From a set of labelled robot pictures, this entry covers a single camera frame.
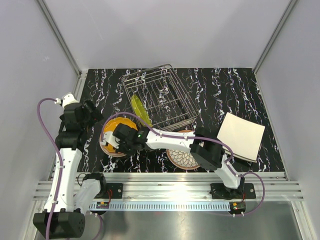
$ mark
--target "black marble surface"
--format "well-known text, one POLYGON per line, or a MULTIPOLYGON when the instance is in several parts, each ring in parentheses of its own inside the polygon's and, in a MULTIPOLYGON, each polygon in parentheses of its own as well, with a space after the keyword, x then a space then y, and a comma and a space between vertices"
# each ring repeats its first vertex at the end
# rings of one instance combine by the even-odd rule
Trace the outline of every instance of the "black marble surface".
MULTIPOLYGON (((83 88, 81 101, 92 100, 101 109, 105 120, 116 112, 132 112, 121 83, 123 75, 137 69, 90 69, 83 88)), ((284 172, 274 134, 262 101, 259 87, 251 68, 178 68, 176 72, 199 109, 194 129, 203 126, 216 131, 227 112, 251 122, 264 125, 265 131, 258 162, 240 159, 232 162, 239 172, 284 172)), ((99 135, 103 121, 88 132, 79 172, 186 172, 171 163, 165 149, 141 151, 130 157, 109 157, 100 148, 99 135)), ((207 172, 203 168, 188 172, 207 172)))

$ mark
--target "patterned plate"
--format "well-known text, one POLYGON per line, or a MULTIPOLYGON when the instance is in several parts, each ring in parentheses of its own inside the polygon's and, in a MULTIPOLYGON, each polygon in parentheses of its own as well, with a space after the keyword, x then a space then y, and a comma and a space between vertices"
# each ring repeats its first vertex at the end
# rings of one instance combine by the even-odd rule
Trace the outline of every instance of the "patterned plate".
MULTIPOLYGON (((191 130, 181 130, 179 133, 192 132, 191 130)), ((200 167, 194 157, 190 153, 179 150, 166 150, 166 154, 170 161, 180 169, 194 170, 200 167)))

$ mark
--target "wire basket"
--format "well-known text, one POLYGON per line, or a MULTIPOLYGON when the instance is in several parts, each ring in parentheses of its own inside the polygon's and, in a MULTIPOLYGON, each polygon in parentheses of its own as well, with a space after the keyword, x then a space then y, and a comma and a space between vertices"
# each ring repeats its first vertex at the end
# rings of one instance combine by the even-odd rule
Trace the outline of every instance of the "wire basket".
POLYGON ((122 77, 126 95, 140 98, 152 127, 173 131, 193 123, 199 111, 170 64, 137 71, 122 77))

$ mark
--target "gray wall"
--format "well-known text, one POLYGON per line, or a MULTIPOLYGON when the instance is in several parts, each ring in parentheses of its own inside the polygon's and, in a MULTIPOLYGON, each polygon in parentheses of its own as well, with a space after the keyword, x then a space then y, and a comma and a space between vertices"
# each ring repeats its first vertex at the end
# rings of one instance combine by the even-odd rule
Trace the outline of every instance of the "gray wall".
POLYGON ((46 0, 81 69, 247 67, 289 0, 46 0))
MULTIPOLYGON (((0 9, 0 239, 20 240, 37 182, 48 177, 54 149, 37 119, 37 103, 72 91, 76 76, 34 0, 0 9)), ((45 103, 55 135, 61 107, 45 103)))
POLYGON ((320 238, 320 1, 301 0, 257 80, 291 180, 320 238))

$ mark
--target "yellow plate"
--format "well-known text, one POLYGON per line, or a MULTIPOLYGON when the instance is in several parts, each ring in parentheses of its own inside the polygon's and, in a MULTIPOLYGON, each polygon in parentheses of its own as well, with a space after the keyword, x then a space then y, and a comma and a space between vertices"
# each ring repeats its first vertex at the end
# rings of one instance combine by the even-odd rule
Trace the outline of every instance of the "yellow plate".
MULTIPOLYGON (((110 121, 108 121, 108 123, 105 125, 105 127, 103 129, 103 133, 113 132, 116 129, 116 127, 118 126, 118 124, 125 124, 125 125, 129 126, 130 128, 138 130, 137 125, 133 121, 131 121, 129 118, 117 117, 117 118, 114 118, 114 119, 111 119, 110 121)), ((103 148, 102 150, 107 150, 109 153, 116 152, 116 149, 111 144, 108 144, 107 146, 102 146, 102 145, 100 145, 100 146, 103 148)))
POLYGON ((149 118, 149 115, 146 111, 146 109, 144 108, 144 105, 142 104, 142 102, 140 101, 139 97, 137 95, 133 95, 131 97, 131 104, 133 107, 133 111, 135 113, 135 115, 137 115, 138 117, 140 117, 143 121, 145 121, 150 127, 152 127, 152 123, 151 120, 149 118))

